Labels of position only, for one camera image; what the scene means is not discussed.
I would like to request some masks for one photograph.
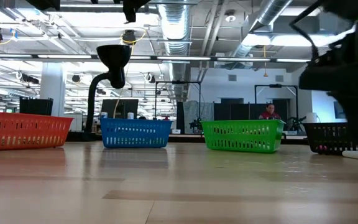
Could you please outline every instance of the black basket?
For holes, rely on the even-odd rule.
[[[348,132],[347,123],[303,124],[312,152],[342,155],[343,151],[358,151],[358,141]]]

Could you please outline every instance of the green basket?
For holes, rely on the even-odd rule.
[[[280,120],[202,121],[209,149],[273,153],[281,144]]]

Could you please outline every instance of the table surface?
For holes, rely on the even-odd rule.
[[[3,223],[358,223],[358,160],[200,143],[0,151]]]

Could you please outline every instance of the person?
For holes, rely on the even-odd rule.
[[[274,113],[274,104],[268,103],[266,105],[266,111],[259,116],[259,119],[281,119],[281,117]]]

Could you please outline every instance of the orange basket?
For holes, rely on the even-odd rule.
[[[0,150],[64,145],[73,118],[0,113]]]

